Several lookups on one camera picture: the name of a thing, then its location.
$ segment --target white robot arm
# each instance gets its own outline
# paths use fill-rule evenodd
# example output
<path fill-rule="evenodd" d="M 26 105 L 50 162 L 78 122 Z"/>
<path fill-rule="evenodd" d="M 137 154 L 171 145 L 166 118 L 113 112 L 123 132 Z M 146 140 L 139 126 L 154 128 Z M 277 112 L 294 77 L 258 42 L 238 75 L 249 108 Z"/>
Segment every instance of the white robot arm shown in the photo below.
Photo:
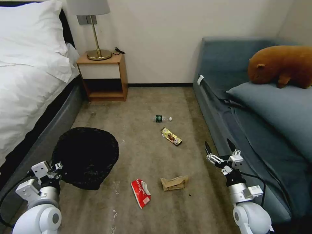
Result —
<path fill-rule="evenodd" d="M 234 206 L 233 217 L 242 234 L 267 234 L 274 231 L 270 215 L 258 204 L 251 202 L 255 197 L 263 194 L 260 186 L 247 187 L 245 179 L 238 170 L 233 169 L 236 164 L 242 164 L 240 150 L 234 150 L 228 160 L 223 160 L 212 154 L 206 142 L 206 159 L 221 168 L 227 179 L 231 201 Z"/>
<path fill-rule="evenodd" d="M 49 167 L 47 162 L 32 166 L 32 171 L 41 184 L 41 189 L 35 187 L 35 180 L 30 179 L 18 186 L 16 193 L 28 202 L 28 210 L 17 220 L 13 234 L 57 234 L 61 225 L 62 214 L 59 206 L 58 169 Z"/>

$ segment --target carpet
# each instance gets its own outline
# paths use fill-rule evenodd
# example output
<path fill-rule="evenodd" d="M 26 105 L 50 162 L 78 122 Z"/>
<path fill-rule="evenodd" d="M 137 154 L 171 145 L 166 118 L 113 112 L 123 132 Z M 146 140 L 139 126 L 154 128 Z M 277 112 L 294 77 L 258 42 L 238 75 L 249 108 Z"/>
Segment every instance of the carpet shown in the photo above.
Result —
<path fill-rule="evenodd" d="M 157 114 L 172 121 L 154 123 Z M 129 88 L 126 102 L 86 102 L 73 127 L 112 133 L 119 160 L 97 191 L 61 183 L 60 233 L 240 233 L 226 180 L 205 160 L 205 140 L 216 149 L 191 87 Z M 176 147 L 163 138 L 163 127 L 182 144 Z M 160 177 L 185 175 L 185 189 L 163 191 Z M 142 210 L 130 186 L 137 178 L 151 193 Z"/>

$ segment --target bed frame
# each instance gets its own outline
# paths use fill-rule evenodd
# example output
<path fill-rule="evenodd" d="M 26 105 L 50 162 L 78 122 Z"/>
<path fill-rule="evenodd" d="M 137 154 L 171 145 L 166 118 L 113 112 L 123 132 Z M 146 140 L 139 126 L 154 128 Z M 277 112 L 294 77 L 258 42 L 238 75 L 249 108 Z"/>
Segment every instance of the bed frame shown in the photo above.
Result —
<path fill-rule="evenodd" d="M 0 6 L 15 7 L 28 3 L 31 2 L 0 2 Z M 61 11 L 59 17 L 63 25 L 63 35 L 65 42 L 74 46 L 72 34 L 63 10 Z M 82 105 L 82 101 L 85 95 L 82 89 L 81 77 L 76 77 L 70 84 L 67 85 L 65 89 L 66 90 L 64 90 L 58 96 L 62 97 L 57 97 L 58 99 L 56 98 L 52 102 L 52 104 L 55 102 L 61 102 L 58 104 L 58 108 L 54 109 L 54 111 L 50 110 L 48 113 L 44 113 L 44 115 L 51 115 L 52 112 L 52 116 L 54 117 L 50 122 L 46 123 L 46 127 L 44 127 L 42 131 L 36 133 L 38 134 L 36 137 L 37 140 L 35 140 L 33 145 L 29 146 L 29 150 L 27 153 L 25 153 L 25 156 L 22 157 L 20 164 L 14 170 L 12 175 L 7 179 L 6 183 L 4 183 L 4 186 L 0 191 L 0 198 L 18 180 L 26 175 L 27 171 L 31 169 L 31 166 L 41 161 L 50 161 L 54 146 L 56 145 L 59 137 L 71 128 Z M 10 221 L 22 203 L 23 200 L 15 193 L 15 189 L 13 189 L 8 194 L 1 206 L 1 215 L 4 220 L 7 222 Z M 6 227 L 4 225 L 0 224 L 0 233 L 2 233 L 5 228 Z"/>

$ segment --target plastic bottle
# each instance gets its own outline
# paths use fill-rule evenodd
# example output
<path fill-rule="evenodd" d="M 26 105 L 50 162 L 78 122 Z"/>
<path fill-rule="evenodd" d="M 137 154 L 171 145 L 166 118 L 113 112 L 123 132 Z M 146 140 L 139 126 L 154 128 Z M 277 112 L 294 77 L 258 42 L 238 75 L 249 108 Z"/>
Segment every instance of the plastic bottle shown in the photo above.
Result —
<path fill-rule="evenodd" d="M 171 121 L 171 120 L 172 120 L 171 117 L 167 118 L 167 117 L 164 117 L 162 115 L 156 115 L 153 117 L 153 121 L 157 122 L 157 123 L 167 122 L 167 121 Z"/>

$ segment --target baseboard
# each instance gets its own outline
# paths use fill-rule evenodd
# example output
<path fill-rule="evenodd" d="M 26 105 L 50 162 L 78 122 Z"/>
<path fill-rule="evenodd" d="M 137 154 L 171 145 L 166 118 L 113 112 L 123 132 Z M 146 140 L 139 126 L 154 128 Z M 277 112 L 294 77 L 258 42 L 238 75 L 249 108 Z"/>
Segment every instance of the baseboard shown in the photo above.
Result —
<path fill-rule="evenodd" d="M 193 83 L 128 84 L 128 87 L 192 87 Z"/>

